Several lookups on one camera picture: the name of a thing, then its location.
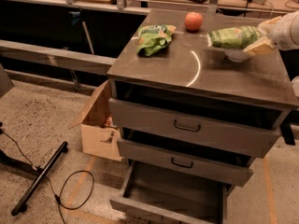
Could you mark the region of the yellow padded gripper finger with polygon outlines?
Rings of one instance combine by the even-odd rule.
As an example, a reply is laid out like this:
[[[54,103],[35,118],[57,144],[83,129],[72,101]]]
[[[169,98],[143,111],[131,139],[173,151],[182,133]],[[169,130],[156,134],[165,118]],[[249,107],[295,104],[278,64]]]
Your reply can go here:
[[[280,20],[281,16],[277,16],[271,20],[263,21],[258,25],[258,29],[264,32],[270,32]]]
[[[270,54],[274,51],[276,45],[267,36],[263,36],[250,44],[243,51],[249,56]]]

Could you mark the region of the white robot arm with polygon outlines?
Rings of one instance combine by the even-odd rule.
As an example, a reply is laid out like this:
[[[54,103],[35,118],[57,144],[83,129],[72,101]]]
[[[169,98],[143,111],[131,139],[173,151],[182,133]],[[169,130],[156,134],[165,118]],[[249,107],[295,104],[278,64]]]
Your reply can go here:
[[[274,49],[299,49],[299,11],[263,21],[258,30],[263,36],[243,49],[249,56],[269,54]]]

